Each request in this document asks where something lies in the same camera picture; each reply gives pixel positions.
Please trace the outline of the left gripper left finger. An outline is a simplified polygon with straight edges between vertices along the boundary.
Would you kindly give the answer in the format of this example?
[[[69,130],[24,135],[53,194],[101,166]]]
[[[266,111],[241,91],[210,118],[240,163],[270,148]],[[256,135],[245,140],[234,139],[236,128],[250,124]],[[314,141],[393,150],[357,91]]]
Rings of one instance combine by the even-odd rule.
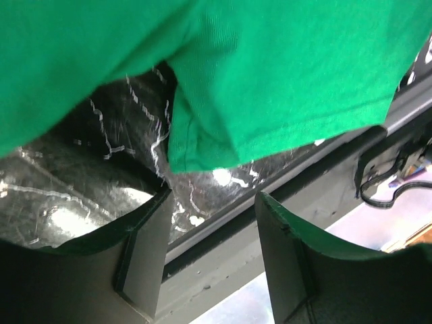
[[[36,317],[154,317],[169,236],[170,190],[57,248],[44,248],[47,283]]]

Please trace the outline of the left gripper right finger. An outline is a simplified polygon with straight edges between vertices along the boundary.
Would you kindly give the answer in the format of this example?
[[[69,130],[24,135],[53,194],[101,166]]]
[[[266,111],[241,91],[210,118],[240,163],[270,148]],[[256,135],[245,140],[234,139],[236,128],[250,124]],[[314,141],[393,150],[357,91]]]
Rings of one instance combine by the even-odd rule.
[[[268,194],[254,201],[276,323],[430,323],[431,245],[393,253],[334,236]]]

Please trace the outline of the green t-shirt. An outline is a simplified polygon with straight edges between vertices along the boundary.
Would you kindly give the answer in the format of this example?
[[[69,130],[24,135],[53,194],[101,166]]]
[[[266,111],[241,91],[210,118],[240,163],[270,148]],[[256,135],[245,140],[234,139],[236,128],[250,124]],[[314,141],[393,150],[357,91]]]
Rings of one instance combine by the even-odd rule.
[[[172,171],[235,167],[382,124],[430,1],[2,1],[1,154],[165,61]]]

